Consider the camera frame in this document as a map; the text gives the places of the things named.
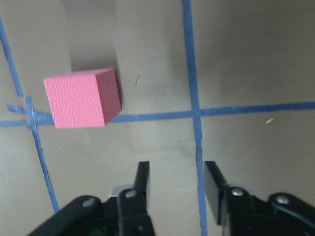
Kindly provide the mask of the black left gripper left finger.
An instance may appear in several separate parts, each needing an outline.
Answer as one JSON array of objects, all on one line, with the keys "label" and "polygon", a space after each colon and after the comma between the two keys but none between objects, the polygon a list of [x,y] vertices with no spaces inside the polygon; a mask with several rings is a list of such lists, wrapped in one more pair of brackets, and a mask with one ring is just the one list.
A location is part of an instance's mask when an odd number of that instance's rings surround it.
[{"label": "black left gripper left finger", "polygon": [[138,163],[133,187],[118,195],[118,227],[120,236],[154,236],[155,230],[147,211],[147,188],[150,162]]}]

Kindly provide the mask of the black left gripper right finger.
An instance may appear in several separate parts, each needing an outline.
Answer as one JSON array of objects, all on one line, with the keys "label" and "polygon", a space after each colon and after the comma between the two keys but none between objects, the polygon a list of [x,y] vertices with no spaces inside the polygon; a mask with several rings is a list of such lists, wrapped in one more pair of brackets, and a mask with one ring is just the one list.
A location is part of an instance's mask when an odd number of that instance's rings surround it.
[{"label": "black left gripper right finger", "polygon": [[253,236],[255,209],[251,195],[230,186],[214,161],[204,163],[205,193],[217,225],[224,236]]}]

